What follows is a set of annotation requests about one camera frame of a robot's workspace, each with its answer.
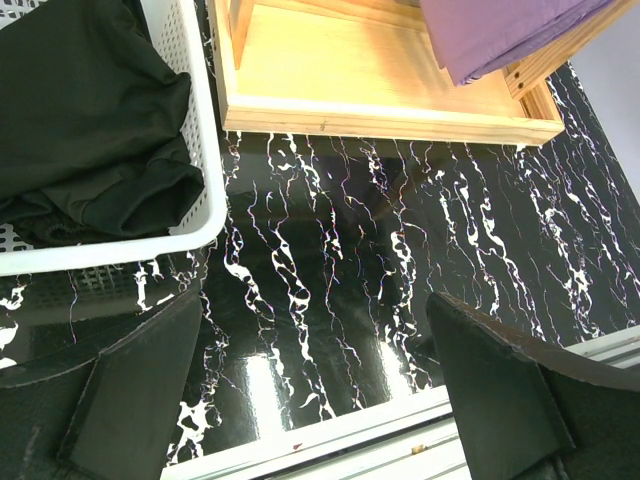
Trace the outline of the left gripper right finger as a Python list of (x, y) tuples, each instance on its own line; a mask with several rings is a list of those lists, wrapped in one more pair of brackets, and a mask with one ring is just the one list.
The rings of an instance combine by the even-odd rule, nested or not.
[(636, 479), (639, 371), (588, 359), (444, 293), (426, 304), (474, 479)]

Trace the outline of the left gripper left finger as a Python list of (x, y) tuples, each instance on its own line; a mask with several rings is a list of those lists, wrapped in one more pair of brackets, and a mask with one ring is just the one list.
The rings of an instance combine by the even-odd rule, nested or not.
[(202, 318), (195, 291), (1, 371), (4, 479), (157, 479)]

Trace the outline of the purple trousers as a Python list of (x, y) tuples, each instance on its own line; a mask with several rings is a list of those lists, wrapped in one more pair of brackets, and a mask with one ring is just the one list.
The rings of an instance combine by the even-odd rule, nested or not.
[(609, 7), (608, 0), (422, 0), (431, 46), (459, 86), (520, 61)]

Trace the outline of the black trousers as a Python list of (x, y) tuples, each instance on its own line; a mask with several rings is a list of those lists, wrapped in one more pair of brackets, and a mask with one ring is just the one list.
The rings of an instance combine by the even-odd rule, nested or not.
[(192, 82), (122, 1), (48, 1), (1, 32), (1, 220), (37, 247), (177, 226), (204, 179)]

